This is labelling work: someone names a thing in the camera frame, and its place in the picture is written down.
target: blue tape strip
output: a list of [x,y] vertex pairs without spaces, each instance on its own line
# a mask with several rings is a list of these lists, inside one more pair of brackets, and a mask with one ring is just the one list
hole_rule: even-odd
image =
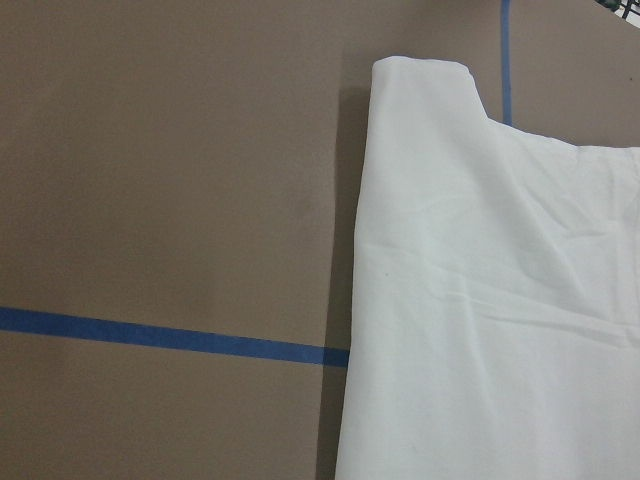
[[511,118],[511,60],[509,53],[509,7],[510,0],[502,0],[500,8],[500,31],[502,45],[502,123],[512,125]]
[[346,367],[349,351],[0,307],[0,330]]

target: blue tape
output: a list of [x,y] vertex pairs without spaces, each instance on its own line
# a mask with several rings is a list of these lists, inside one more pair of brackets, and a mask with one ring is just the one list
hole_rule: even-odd
[[500,31],[502,47],[502,123],[513,125],[511,118],[511,59],[509,53],[509,7],[510,0],[502,0],[500,8]]
[[346,367],[349,351],[0,307],[0,330]]

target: folded cloth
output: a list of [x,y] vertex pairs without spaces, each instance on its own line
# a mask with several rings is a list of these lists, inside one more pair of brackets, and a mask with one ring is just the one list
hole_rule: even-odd
[[338,480],[640,479],[639,163],[374,65]]

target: white sheet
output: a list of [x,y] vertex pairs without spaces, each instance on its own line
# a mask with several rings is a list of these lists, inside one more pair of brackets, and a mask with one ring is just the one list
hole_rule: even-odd
[[639,162],[375,64],[337,479],[640,479]]

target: white fabric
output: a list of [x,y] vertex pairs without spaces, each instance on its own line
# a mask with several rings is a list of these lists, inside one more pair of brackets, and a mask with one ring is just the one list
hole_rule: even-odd
[[375,64],[338,480],[640,479],[639,162]]

